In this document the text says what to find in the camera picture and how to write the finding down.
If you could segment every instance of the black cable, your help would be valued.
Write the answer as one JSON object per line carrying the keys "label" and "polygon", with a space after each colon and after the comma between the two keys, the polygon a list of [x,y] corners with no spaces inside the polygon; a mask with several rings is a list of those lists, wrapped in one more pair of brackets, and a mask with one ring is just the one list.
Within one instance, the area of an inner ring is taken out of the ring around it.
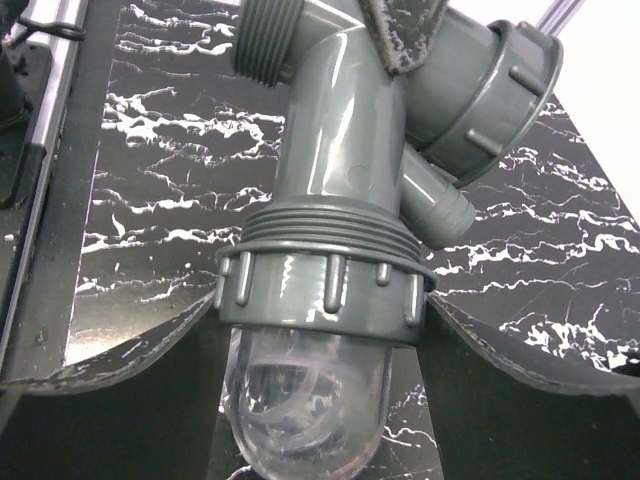
{"label": "black cable", "polygon": [[25,30],[13,39],[10,44],[11,48],[20,45],[36,32],[72,42],[82,42],[87,35],[87,31],[84,28],[64,22],[38,23],[28,18],[20,17],[16,23],[23,26]]}

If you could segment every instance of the marble countertop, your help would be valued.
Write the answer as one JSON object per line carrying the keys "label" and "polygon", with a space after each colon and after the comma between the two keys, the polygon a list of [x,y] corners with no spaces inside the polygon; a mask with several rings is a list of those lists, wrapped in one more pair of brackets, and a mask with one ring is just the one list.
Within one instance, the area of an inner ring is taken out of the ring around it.
{"label": "marble countertop", "polygon": [[[287,90],[233,75],[236,15],[212,0],[122,8],[69,363],[91,355],[97,316],[160,324],[209,292],[216,250],[270,201]],[[478,211],[468,235],[424,251],[437,295],[550,354],[624,364],[640,339],[640,229],[556,98],[467,194]],[[415,352],[397,351],[394,364],[384,439],[360,478],[443,478]],[[216,430],[211,478],[257,478],[222,414]]]}

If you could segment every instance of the black and white marble pattern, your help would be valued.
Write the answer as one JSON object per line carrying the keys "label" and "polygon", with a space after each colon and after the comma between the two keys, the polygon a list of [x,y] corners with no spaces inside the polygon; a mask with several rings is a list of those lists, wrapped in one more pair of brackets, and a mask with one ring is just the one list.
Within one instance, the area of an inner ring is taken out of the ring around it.
{"label": "black and white marble pattern", "polygon": [[[287,91],[232,75],[236,15],[213,0],[132,0],[122,10],[74,302],[78,336],[97,315],[152,326],[193,303],[215,283],[215,251],[270,200]],[[550,102],[468,195],[478,218],[466,238],[425,251],[437,294],[554,355],[603,370],[624,364],[640,339],[640,230],[562,106]],[[442,478],[415,354],[394,361],[388,426],[361,478]],[[217,430],[211,478],[256,478],[223,415]]]}

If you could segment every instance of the threaded pipe end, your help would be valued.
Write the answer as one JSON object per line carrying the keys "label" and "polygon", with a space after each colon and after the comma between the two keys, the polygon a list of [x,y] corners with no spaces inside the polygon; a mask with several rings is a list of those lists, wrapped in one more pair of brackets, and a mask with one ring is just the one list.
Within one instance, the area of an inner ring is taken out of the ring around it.
{"label": "threaded pipe end", "polygon": [[304,0],[243,0],[233,52],[233,69],[275,87]]}

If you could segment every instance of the y-shaped filter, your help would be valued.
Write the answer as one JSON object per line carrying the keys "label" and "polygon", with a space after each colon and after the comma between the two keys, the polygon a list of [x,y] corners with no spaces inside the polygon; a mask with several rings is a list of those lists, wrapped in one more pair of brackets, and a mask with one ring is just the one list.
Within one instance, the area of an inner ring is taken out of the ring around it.
{"label": "y-shaped filter", "polygon": [[241,327],[226,410],[268,479],[353,478],[386,421],[391,353],[416,345],[441,249],[475,213],[457,187],[519,141],[557,40],[443,14],[426,63],[384,68],[356,0],[244,0],[235,70],[291,86],[274,202],[218,252],[215,307]]}

